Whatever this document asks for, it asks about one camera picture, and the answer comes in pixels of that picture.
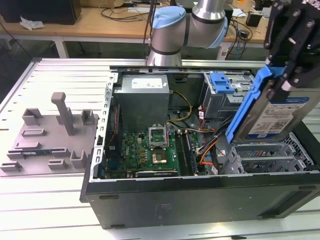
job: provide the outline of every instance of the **motherboard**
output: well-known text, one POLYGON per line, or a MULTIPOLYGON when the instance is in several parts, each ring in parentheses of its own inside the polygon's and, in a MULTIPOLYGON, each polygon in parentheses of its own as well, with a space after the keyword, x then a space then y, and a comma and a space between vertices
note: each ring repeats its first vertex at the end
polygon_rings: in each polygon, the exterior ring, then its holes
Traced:
POLYGON ((197 171, 195 154, 200 144, 195 132, 126 132, 121 141, 120 159, 107 162, 107 179, 187 176, 197 171))

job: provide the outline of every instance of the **blue drive bracket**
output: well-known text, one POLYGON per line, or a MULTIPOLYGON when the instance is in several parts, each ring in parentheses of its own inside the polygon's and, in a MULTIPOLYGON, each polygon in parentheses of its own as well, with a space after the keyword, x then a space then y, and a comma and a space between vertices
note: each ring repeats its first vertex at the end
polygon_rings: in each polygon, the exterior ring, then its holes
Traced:
POLYGON ((284 73, 284 67, 268 67, 265 65, 264 68, 261 68, 252 84, 252 88, 249 90, 248 94, 243 98, 243 102, 239 107, 238 111, 234 115, 232 122, 230 123, 228 129, 225 132, 226 139, 228 143, 231 143, 234 139, 237 129, 240 124, 243 122, 247 113, 251 110, 255 101, 260 97, 261 92, 266 83, 270 78, 279 78, 284 73))
POLYGON ((235 92, 230 86, 229 79, 221 72, 211 72, 210 82, 217 94, 233 94, 235 92))

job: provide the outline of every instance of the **open computer tower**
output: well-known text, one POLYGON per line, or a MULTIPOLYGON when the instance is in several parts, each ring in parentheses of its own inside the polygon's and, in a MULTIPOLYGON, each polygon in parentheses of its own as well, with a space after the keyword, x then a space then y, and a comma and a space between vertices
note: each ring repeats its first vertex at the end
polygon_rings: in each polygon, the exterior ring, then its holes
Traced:
POLYGON ((256 70, 110 66, 80 198, 102 228, 284 218, 319 195, 320 144, 303 122, 281 142, 227 142, 256 70))

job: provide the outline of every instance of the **screw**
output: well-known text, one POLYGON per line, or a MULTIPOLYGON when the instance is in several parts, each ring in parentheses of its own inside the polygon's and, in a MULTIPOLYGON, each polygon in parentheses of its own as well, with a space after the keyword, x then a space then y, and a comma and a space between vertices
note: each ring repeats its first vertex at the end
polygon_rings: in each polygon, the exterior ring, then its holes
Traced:
POLYGON ((313 22, 312 21, 309 21, 307 24, 306 24, 306 27, 307 28, 311 28, 313 26, 313 22))

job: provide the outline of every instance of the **floor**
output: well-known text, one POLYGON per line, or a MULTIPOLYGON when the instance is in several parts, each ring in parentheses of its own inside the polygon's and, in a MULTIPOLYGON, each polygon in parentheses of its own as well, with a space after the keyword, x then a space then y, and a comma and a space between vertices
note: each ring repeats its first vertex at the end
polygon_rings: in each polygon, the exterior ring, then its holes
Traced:
MULTIPOLYGON (((37 58, 58 58, 55 45, 51 41, 19 40, 23 48, 32 56, 37 58)), ((21 47, 11 40, 12 49, 6 51, 0 45, 0 102, 19 79, 24 69, 28 66, 30 58, 21 47)), ((142 44, 137 43, 101 43, 96 42, 67 42, 66 44, 70 58, 113 58, 113 59, 143 59, 142 44)), ((238 60, 239 55, 234 49, 228 60, 238 60)), ((195 47, 184 47, 181 50, 182 59, 215 60, 218 49, 204 49, 195 47)), ((267 51, 262 48, 247 48, 241 60, 264 61, 267 51)))

